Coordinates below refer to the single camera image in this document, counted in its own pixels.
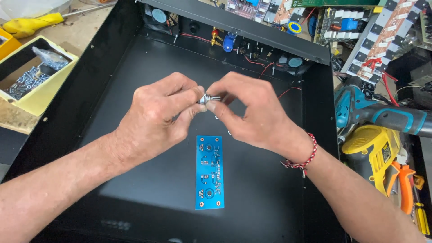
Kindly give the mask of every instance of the cordless drill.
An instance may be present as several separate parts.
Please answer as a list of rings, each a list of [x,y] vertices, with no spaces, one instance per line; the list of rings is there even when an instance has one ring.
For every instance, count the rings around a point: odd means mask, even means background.
[[[416,109],[387,106],[367,100],[361,92],[362,80],[354,76],[335,95],[336,125],[344,128],[368,121],[378,126],[432,138],[432,117]]]

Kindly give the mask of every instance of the red and black bracelet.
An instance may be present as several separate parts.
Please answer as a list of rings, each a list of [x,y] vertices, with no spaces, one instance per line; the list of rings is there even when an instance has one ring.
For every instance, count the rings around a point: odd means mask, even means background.
[[[308,135],[312,138],[314,142],[314,149],[312,151],[312,155],[309,157],[309,159],[306,162],[304,162],[303,164],[296,164],[290,161],[289,159],[285,159],[285,162],[281,161],[283,166],[285,166],[286,168],[300,169],[303,172],[303,178],[308,174],[306,172],[305,166],[308,165],[315,158],[315,155],[317,154],[317,140],[312,135],[312,133],[308,133]]]

